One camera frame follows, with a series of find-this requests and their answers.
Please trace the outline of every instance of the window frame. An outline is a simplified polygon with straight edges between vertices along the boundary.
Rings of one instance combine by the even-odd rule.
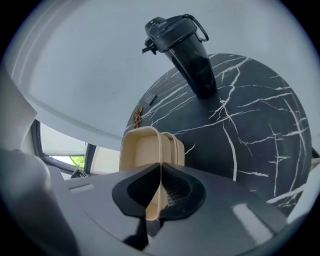
[[[32,135],[32,142],[33,142],[35,155],[39,157],[45,164],[59,168],[62,173],[72,175],[77,168],[76,166],[62,162],[49,155],[44,154],[43,148],[42,148],[42,142],[41,142],[40,129],[41,129],[40,122],[35,119],[31,125],[31,135]],[[96,146],[88,143],[86,148],[84,168],[83,168],[83,171],[87,175],[90,175],[91,165],[92,165],[95,151],[96,151]],[[71,157],[77,157],[77,156],[83,157],[83,155],[71,155]]]

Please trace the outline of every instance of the round table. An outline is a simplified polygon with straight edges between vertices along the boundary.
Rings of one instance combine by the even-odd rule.
[[[312,157],[303,107],[264,64],[235,54],[209,58],[214,96],[197,98],[173,68],[138,102],[136,109],[143,106],[140,126],[174,134],[184,144],[185,166],[233,179],[288,216],[302,194]],[[151,105],[145,101],[148,94],[157,95]],[[124,133],[132,123],[131,117]]]

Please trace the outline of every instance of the beige tray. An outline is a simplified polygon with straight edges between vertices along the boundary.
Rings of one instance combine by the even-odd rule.
[[[185,166],[185,146],[169,132],[162,132],[169,141],[171,146],[171,163],[175,165]]]
[[[151,163],[171,163],[171,146],[169,139],[159,133],[152,126],[144,126],[129,131],[123,138],[119,171],[126,171],[132,168]],[[148,221],[156,220],[159,213],[168,205],[168,198],[164,187],[160,185],[154,194],[150,204],[146,208],[145,215]]]

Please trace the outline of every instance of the black water bottle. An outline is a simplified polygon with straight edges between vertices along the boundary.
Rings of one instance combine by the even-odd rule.
[[[205,38],[197,34],[197,26]],[[142,53],[164,53],[199,98],[215,94],[216,80],[203,42],[209,37],[195,17],[185,14],[168,19],[156,17],[145,25],[148,38]]]

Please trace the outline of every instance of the small brown object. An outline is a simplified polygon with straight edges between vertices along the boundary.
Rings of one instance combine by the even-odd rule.
[[[141,122],[141,112],[144,109],[143,106],[139,107],[133,114],[133,129],[136,129],[139,127],[139,124]]]

